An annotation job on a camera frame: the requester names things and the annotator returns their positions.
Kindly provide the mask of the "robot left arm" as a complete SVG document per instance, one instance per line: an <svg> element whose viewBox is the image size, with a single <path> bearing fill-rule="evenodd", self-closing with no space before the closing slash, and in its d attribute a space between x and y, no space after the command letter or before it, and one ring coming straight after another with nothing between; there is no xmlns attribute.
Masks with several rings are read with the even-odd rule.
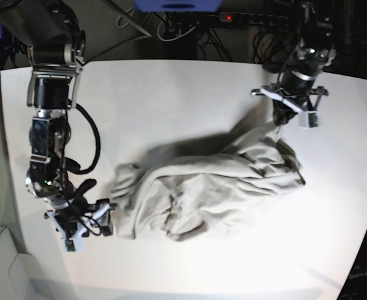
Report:
<svg viewBox="0 0 367 300"><path fill-rule="evenodd" d="M251 95L271 100L276 128L295 117L303 129L321 126L318 106L329 92L314 84L336 57L333 19L334 1L296 1L289 54L282 62L274 62L270 54L263 63L265 71L277 75L276 81L252 89Z"/></svg>

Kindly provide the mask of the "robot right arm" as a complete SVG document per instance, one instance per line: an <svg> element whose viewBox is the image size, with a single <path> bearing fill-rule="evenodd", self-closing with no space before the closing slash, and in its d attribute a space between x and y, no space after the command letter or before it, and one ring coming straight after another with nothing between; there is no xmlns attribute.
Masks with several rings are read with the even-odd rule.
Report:
<svg viewBox="0 0 367 300"><path fill-rule="evenodd" d="M62 1L0 1L0 24L26 45L32 67L26 104L36 113L29 130L27 190L50 205L45 217L60 233L64 250L78 252L84 238L112 235L115 208L108 199L87 202L84 195L96 185L94 179L74 186L68 178L89 173L65 153L71 138L68 112L83 110L76 97L85 32Z"/></svg>

